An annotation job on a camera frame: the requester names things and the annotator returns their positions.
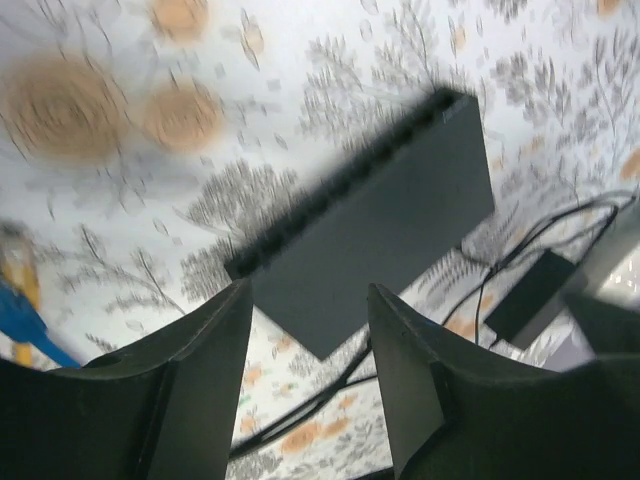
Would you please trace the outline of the black network switch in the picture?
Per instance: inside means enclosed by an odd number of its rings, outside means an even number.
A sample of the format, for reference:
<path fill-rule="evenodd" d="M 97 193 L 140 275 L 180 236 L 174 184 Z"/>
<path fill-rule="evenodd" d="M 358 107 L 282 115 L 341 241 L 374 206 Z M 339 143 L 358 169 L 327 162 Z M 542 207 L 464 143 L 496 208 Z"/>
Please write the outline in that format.
<path fill-rule="evenodd" d="M 495 208 L 478 99 L 440 88 L 225 264 L 318 359 L 366 321 L 366 291 L 404 291 Z"/>

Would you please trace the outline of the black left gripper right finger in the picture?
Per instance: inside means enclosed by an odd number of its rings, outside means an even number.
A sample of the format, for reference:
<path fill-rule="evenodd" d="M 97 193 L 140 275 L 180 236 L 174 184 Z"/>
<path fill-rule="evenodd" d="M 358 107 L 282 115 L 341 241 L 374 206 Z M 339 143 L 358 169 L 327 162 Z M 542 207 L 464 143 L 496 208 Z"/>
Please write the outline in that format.
<path fill-rule="evenodd" d="M 368 322 L 398 479 L 635 479 L 639 315 L 567 306 L 593 351 L 556 372 L 482 348 L 381 285 Z"/>

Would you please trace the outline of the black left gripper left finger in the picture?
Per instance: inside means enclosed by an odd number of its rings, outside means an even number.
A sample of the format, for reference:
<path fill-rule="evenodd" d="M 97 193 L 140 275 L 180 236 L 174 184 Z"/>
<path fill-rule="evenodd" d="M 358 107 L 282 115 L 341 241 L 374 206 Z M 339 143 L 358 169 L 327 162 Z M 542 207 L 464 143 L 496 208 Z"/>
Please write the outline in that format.
<path fill-rule="evenodd" d="M 1 363 L 5 479 L 221 479 L 251 329 L 247 280 L 79 368 Z"/>

